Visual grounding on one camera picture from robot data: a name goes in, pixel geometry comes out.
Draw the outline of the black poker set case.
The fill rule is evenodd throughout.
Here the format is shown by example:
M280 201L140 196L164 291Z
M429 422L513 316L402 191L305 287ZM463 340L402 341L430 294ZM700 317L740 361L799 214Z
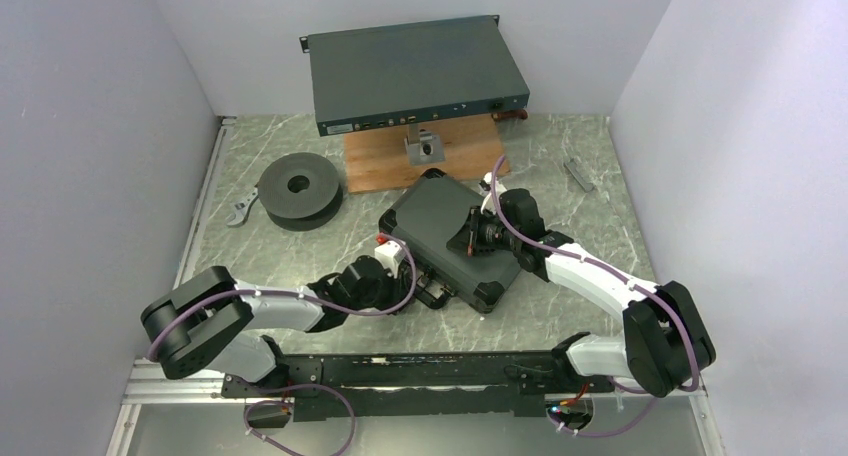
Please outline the black poker set case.
M431 168L381 215L378 228L406 243L419 272L475 311L488 314L521 272L518 261L509 251L469 257L465 244L458 251L448 248L470 208L482 202L482 195Z

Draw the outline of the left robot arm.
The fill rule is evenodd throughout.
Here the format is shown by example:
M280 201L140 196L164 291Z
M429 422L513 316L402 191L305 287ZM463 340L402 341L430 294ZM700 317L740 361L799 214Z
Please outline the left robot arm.
M146 358L167 378L204 369L233 373L264 396L287 382L282 350L269 329L321 333L350 316L396 313L414 297L415 262L382 262L361 256L343 271L298 288L269 288L239 281L224 266L211 266L161 296L141 313L150 340Z

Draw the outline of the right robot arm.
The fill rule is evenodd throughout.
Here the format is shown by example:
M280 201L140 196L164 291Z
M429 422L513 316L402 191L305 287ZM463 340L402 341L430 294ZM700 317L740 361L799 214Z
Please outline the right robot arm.
M576 292L620 322L616 336L580 332L552 349L551 377L564 391L590 377L613 384L625 378L635 382L635 391L661 398L698 389L702 370L716 360L683 284L659 285L630 275L548 229L525 189L488 194L483 205L469 209L446 246L467 257L509 252L523 270Z

